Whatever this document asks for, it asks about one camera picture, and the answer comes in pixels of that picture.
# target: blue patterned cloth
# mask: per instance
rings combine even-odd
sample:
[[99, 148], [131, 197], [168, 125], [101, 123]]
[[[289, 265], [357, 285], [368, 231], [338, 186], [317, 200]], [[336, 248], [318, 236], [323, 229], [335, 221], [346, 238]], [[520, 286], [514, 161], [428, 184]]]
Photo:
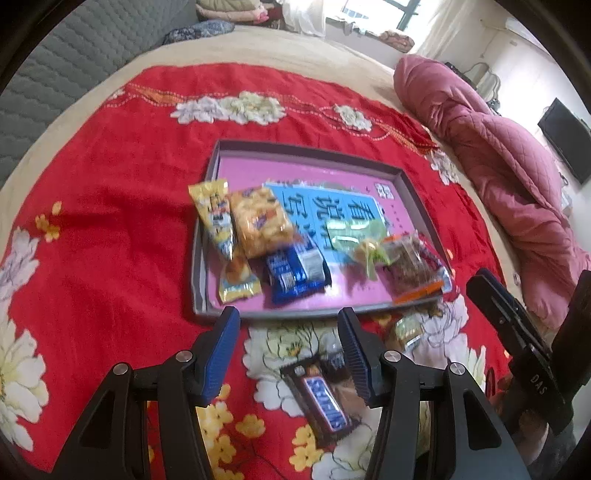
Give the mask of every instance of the blue patterned cloth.
[[175, 43], [184, 40], [195, 40], [197, 38], [215, 37], [224, 35], [234, 30], [234, 24], [225, 20], [207, 20], [199, 22], [190, 27], [175, 28], [164, 37], [162, 45]]

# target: window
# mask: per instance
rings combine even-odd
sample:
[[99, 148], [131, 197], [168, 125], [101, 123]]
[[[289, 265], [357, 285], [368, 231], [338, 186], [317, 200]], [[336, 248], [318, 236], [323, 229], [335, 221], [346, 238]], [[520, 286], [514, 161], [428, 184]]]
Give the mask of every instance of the window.
[[359, 28], [380, 34], [386, 30], [406, 30], [416, 15], [420, 0], [346, 0], [340, 16]]

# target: barcode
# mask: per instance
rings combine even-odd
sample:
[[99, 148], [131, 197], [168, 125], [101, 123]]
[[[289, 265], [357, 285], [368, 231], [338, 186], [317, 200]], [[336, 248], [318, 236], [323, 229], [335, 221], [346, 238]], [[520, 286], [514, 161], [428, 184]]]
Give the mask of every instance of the barcode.
[[280, 277], [280, 281], [281, 281], [281, 286], [283, 287], [283, 290], [290, 290], [296, 286], [296, 280], [293, 276], [293, 273], [291, 273], [291, 272], [282, 273], [281, 277]]
[[308, 281], [324, 281], [324, 258], [319, 250], [309, 250], [307, 252], [298, 253], [301, 266], [306, 272]]

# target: beige bed sheet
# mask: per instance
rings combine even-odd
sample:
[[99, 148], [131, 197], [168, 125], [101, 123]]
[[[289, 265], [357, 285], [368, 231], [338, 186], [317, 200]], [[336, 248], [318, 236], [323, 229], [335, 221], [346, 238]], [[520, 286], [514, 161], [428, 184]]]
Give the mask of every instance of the beige bed sheet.
[[[14, 219], [41, 172], [111, 93], [154, 65], [219, 62], [263, 65], [335, 82], [372, 100], [403, 110], [392, 86], [392, 69], [343, 45], [319, 38], [268, 28], [237, 26], [233, 33], [220, 37], [160, 47], [139, 56], [84, 95], [61, 114], [29, 149], [0, 190], [0, 245], [7, 244]], [[445, 150], [453, 158], [453, 153], [447, 148]], [[521, 289], [514, 280], [515, 255], [503, 231], [492, 220], [466, 176], [461, 174], [460, 180], [486, 221], [509, 291], [521, 299]]]

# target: blue snack package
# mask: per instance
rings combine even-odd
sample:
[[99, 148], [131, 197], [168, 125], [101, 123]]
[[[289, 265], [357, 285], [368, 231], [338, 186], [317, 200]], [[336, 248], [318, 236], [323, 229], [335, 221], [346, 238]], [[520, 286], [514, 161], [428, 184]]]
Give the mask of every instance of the blue snack package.
[[302, 240], [267, 256], [274, 304], [286, 303], [332, 284], [320, 249], [305, 233]]

